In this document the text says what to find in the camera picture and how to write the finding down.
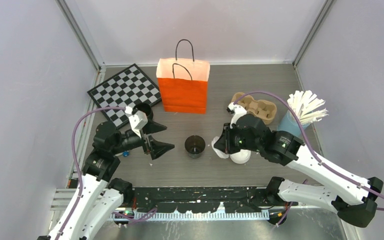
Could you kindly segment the dark translucent coffee cup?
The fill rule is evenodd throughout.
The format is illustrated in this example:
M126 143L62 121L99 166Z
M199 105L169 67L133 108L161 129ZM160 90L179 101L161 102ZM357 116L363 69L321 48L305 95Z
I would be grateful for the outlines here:
M190 158L199 158L205 150L206 142L199 135L191 135L186 138L184 148Z

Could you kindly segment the white plastic cup lid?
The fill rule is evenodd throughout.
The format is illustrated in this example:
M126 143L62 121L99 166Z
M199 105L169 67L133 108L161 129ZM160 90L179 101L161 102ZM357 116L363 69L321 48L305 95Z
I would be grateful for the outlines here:
M221 151L221 150L219 150L219 149L217 149L215 147L215 143L219 140L219 138L220 138L219 136L215 136L213 138L213 140L211 141L211 147L212 147L213 151L215 152L215 154L219 158L221 158L221 159L228 159L230 157L228 154L224 153L223 151Z

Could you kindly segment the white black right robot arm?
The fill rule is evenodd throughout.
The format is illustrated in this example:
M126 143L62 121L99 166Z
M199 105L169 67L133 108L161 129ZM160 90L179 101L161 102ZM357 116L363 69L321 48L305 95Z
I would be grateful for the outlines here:
M297 170L320 183L312 186L274 176L265 192L271 205L300 202L317 206L359 228L367 227L376 214L377 196L370 191L382 191L381 179L350 173L320 155L312 154L300 138L286 131L272 131L251 114L225 123L221 135L216 136L211 145L220 158L230 158L237 164L247 162L256 152L271 163Z

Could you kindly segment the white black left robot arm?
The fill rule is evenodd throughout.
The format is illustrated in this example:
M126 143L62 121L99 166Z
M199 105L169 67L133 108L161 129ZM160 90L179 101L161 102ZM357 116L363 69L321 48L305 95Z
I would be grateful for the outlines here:
M118 156L136 148L153 160L175 146L156 141L152 133L165 131L165 125L149 120L139 132L132 129L120 132L111 121L97 126L93 151L85 160L75 194L62 217L40 240L92 240L118 207L128 207L134 199L133 185L113 178L120 164Z

